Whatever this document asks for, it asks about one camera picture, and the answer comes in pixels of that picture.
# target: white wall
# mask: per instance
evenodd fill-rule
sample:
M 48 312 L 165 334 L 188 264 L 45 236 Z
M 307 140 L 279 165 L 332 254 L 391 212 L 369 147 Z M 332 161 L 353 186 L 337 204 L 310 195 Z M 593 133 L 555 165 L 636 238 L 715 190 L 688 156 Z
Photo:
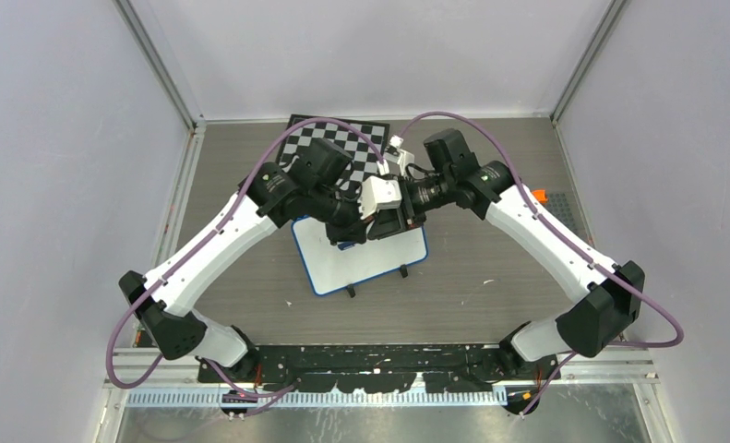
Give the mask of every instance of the white wall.
M 685 326 L 655 351 L 687 441 L 730 441 L 730 2 L 631 2 L 562 117 L 598 245 Z M 632 335 L 670 329 L 642 310 Z
M 548 114 L 609 0 L 136 4 L 186 101 L 251 119 Z
M 109 0 L 0 0 L 0 442 L 84 441 L 185 127 Z

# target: metal frame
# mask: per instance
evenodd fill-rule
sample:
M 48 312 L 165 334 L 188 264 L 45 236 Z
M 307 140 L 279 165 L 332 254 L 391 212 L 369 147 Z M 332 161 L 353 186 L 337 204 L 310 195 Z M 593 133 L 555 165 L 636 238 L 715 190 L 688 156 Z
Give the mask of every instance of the metal frame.
M 183 100 L 182 94 L 175 86 L 165 63 L 161 60 L 155 44 L 145 30 L 142 20 L 133 7 L 132 0 L 113 0 L 120 11 L 124 22 L 132 32 L 150 67 L 155 72 L 157 79 L 162 84 L 169 96 L 173 106 L 180 115 L 183 122 L 189 129 L 193 130 L 185 156 L 179 167 L 175 179 L 174 193 L 167 208 L 162 239 L 159 242 L 154 254 L 154 263 L 163 262 L 177 247 L 178 235 L 185 215 L 185 205 L 188 200 L 190 188 L 193 184 L 193 177 L 197 167 L 200 148 L 204 139 L 206 123 L 203 117 L 194 118 Z M 588 72 L 590 65 L 596 55 L 604 46 L 606 39 L 616 25 L 622 11 L 629 3 L 629 0 L 612 0 L 606 10 L 602 21 L 599 23 L 592 41 L 588 45 L 584 55 L 580 59 L 568 85 L 565 87 L 557 107 L 551 113 L 550 118 L 553 126 L 556 127 L 561 149 L 566 156 L 566 145 L 560 134 L 557 122 L 565 112 L 570 100 L 576 92 L 580 82 Z M 482 115 L 479 118 L 495 117 L 494 115 Z M 211 124 L 223 123 L 256 123 L 246 121 L 213 121 Z M 571 174 L 571 182 L 574 183 L 574 172 L 568 158 L 565 158 L 566 165 Z M 585 229 L 592 235 L 591 225 L 585 218 L 585 211 L 581 210 L 582 205 L 579 196 L 574 193 L 580 207 Z M 118 349 L 115 352 L 115 367 L 118 373 L 125 378 L 135 378 L 144 373 L 147 366 L 157 356 L 155 349 Z M 153 373 L 152 377 L 145 383 L 146 388 L 176 389 L 178 391 L 190 391 L 200 387 L 212 387 L 213 389 L 227 389 L 225 385 L 200 385 L 197 383 L 198 361 L 185 357 L 172 362 L 164 361 Z M 532 384 L 532 380 L 510 380 L 498 384 L 499 386 L 524 386 Z M 562 378 L 553 381 L 554 384 L 579 385 L 579 384 L 632 384 L 639 402 L 640 410 L 647 426 L 649 435 L 653 441 L 676 441 L 676 435 L 672 432 L 667 420 L 667 410 L 663 399 L 663 387 L 660 385 L 660 378 L 657 376 L 652 365 L 652 358 L 646 350 L 608 348 L 599 354 L 595 359 L 587 359 L 577 356 L 572 359 L 562 371 Z M 423 386 L 421 378 L 417 378 L 417 387 Z M 126 403 L 130 393 L 115 388 L 109 380 L 106 380 L 102 387 L 102 395 L 99 399 L 99 410 L 101 411 L 98 429 L 94 439 L 97 443 L 114 443 L 117 439 L 120 424 L 126 409 Z M 288 401 L 291 407 L 302 407 L 310 404 L 303 401 Z M 312 403 L 313 407 L 327 406 L 335 407 L 333 403 L 322 404 L 318 401 Z
M 630 0 L 612 0 L 609 7 L 604 13 L 604 17 L 598 24 L 595 32 L 592 35 L 592 40 L 585 49 L 584 54 L 577 67 L 574 69 L 574 73 L 571 75 L 571 80 L 568 81 L 566 88 L 560 95 L 560 100 L 557 102 L 555 110 L 550 114 L 549 118 L 552 120 L 553 126 L 557 126 L 557 122 L 560 121 L 560 117 L 566 111 L 571 98 L 577 91 L 582 79 L 587 74 L 595 57 L 601 52 L 601 48 L 604 47 L 606 40 L 615 28 L 617 21 L 620 18 L 621 13 L 625 7 L 630 3 Z
M 187 104 L 183 100 L 180 91 L 177 89 L 172 76 L 169 74 L 169 70 L 161 60 L 161 56 L 158 54 L 158 50 L 153 44 L 152 39 L 145 30 L 144 23 L 137 14 L 131 0 L 112 0 L 114 5 L 117 6 L 117 10 L 120 12 L 123 21 L 128 26 L 128 30 L 134 36 L 137 41 L 139 49 L 145 56 L 152 72 L 155 73 L 158 78 L 158 82 L 161 83 L 163 90 L 166 91 L 166 95 L 169 96 L 169 100 L 172 102 L 174 109 L 180 115 L 180 118 L 185 123 L 188 129 L 193 129 L 196 126 L 196 119 L 191 115 L 188 110 Z

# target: white connector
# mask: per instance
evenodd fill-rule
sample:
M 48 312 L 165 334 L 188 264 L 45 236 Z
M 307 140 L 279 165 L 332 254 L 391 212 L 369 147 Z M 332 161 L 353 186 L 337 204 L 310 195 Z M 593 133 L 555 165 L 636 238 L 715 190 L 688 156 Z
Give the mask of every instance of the white connector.
M 399 208 L 401 201 L 402 195 L 397 180 L 384 180 L 371 175 L 362 183 L 359 212 L 364 220 L 380 210 Z
M 384 151 L 384 158 L 390 162 L 397 163 L 400 168 L 400 175 L 406 175 L 405 168 L 413 163 L 414 156 L 407 150 L 400 149 L 402 146 L 402 138 L 398 136 L 391 136 L 389 139 L 389 145 Z
M 399 149 L 400 146 L 402 146 L 402 137 L 391 136 L 391 138 L 389 139 L 389 145 Z

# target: checkerboard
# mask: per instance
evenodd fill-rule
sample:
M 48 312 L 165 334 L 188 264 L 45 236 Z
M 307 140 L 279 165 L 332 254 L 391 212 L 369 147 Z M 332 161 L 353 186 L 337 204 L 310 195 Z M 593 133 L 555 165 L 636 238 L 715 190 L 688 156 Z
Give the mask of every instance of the checkerboard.
M 308 118 L 311 118 L 311 116 L 293 114 L 286 127 L 296 125 Z M 373 140 L 373 143 L 381 149 L 381 152 L 383 152 L 389 137 L 389 125 L 373 122 L 360 122 L 356 120 L 340 120 L 365 133 L 365 135 L 369 136 L 370 139 Z M 283 142 L 281 149 L 278 152 L 277 163 L 284 168 L 290 167 L 296 152 L 302 147 L 310 146 L 310 140 L 313 138 L 325 138 L 330 140 L 352 155 L 352 163 L 348 165 L 341 179 L 338 180 L 337 183 L 337 186 L 339 186 L 341 190 L 348 190 L 351 182 L 361 184 L 367 177 L 377 173 L 378 168 L 376 154 L 367 147 L 367 144 L 355 134 L 342 129 L 337 125 L 328 123 L 316 123 L 294 131 Z

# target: enclosure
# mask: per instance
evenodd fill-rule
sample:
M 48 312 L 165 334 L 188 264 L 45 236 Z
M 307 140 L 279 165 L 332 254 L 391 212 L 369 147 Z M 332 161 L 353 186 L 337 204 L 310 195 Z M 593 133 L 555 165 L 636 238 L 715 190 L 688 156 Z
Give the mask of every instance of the enclosure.
M 386 143 L 433 110 L 473 118 L 563 225 L 638 261 L 685 341 L 573 357 L 524 419 L 501 396 L 530 377 L 430 393 L 417 371 L 404 394 L 292 392 L 244 421 L 191 355 L 115 387 L 118 279 L 190 241 L 291 115 L 380 125 Z M 450 127 L 481 163 L 502 160 L 448 118 L 412 126 L 403 147 L 427 165 L 422 141 Z M 265 348 L 468 355 L 572 306 L 469 211 L 446 206 L 423 229 L 407 278 L 320 297 L 287 225 L 196 308 Z M 673 333 L 642 305 L 625 335 Z M 139 377 L 153 345 L 131 321 L 117 373 Z M 730 2 L 0 2 L 0 441 L 730 441 L 729 392 Z

